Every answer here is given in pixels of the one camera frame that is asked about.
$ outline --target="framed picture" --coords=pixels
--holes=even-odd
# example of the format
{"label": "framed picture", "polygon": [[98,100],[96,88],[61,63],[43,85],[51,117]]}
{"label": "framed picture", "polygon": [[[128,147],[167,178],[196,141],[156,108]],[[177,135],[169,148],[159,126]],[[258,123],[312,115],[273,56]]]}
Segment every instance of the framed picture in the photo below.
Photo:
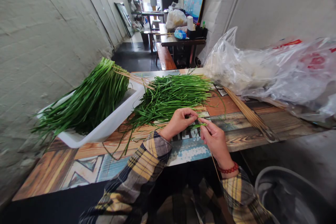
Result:
{"label": "framed picture", "polygon": [[119,3],[114,3],[114,4],[117,7],[117,10],[119,12],[122,22],[124,23],[127,34],[129,35],[129,37],[132,37],[134,35],[134,29],[133,29],[131,19],[127,13],[124,3],[119,2]]}

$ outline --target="person's left hand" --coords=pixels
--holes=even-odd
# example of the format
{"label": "person's left hand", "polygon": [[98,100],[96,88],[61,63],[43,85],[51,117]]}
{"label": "person's left hand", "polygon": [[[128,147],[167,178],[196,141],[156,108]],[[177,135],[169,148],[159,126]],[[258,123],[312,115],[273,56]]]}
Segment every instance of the person's left hand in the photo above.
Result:
{"label": "person's left hand", "polygon": [[169,123],[163,130],[160,131],[162,136],[167,141],[170,141],[173,136],[185,130],[190,124],[196,121],[198,115],[191,108],[179,108],[177,109]]}

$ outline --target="colorful wooden tabletop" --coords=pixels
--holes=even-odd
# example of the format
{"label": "colorful wooden tabletop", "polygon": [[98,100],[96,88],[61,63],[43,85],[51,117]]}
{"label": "colorful wooden tabletop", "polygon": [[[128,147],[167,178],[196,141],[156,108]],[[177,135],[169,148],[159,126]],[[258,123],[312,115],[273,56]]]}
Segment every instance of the colorful wooden tabletop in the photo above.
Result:
{"label": "colorful wooden tabletop", "polygon": [[[193,74],[201,74],[202,71],[203,69],[199,68]],[[187,69],[181,69],[135,74],[151,80],[155,76],[178,75],[187,72]],[[208,105],[199,107],[198,112],[201,112],[202,117],[211,120],[225,131],[229,151],[234,152],[268,144],[263,135],[252,127],[221,86],[214,86],[211,93]],[[247,101],[246,104],[265,121],[280,140],[315,133],[306,123],[279,108],[256,100]],[[133,136],[137,139],[145,138],[152,130],[154,130],[152,126],[142,127],[141,131],[136,131]],[[124,136],[115,157],[118,158],[123,152],[128,141],[127,136],[128,134]],[[104,142],[110,153],[116,150],[121,137],[122,133],[115,131]],[[209,149],[201,140],[198,129],[180,133],[173,138],[171,144],[173,149],[168,166],[211,156]],[[107,153],[102,143],[87,143],[79,149],[71,149],[61,140],[55,139],[13,200],[110,180],[122,170],[129,157],[140,145],[141,141],[131,141],[126,156],[116,161]]]}

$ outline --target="yellow plaid shirt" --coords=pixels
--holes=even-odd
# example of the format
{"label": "yellow plaid shirt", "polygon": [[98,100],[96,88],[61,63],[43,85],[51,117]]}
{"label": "yellow plaid shirt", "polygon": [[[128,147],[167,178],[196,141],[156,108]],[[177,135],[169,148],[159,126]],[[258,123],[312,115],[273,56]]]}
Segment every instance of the yellow plaid shirt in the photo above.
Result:
{"label": "yellow plaid shirt", "polygon": [[[203,179],[199,193],[185,188],[166,198],[154,216],[149,216],[147,199],[167,164],[172,146],[157,132],[151,133],[126,167],[105,187],[99,203],[80,217],[84,223],[226,223],[213,190]],[[245,172],[222,180],[229,212],[236,223],[274,223],[272,214],[259,201]]]}

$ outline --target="white plastic tray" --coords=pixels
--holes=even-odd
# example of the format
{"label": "white plastic tray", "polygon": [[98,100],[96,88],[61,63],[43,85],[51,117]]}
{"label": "white plastic tray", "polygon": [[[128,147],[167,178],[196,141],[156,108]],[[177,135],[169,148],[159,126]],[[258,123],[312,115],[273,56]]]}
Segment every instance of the white plastic tray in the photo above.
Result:
{"label": "white plastic tray", "polygon": [[[126,118],[132,113],[133,108],[140,104],[140,99],[145,94],[144,86],[136,82],[130,80],[128,87],[130,89],[128,89],[128,91],[125,93],[124,98],[119,103],[119,105],[117,105],[115,111],[113,111],[112,114],[110,114],[88,135],[80,135],[75,131],[63,131],[58,134],[58,137],[70,148],[79,148],[88,142],[103,142],[123,123],[123,121],[126,120]],[[56,103],[56,106],[65,102],[70,98],[70,96],[72,96],[72,94],[73,93],[59,100]]]}

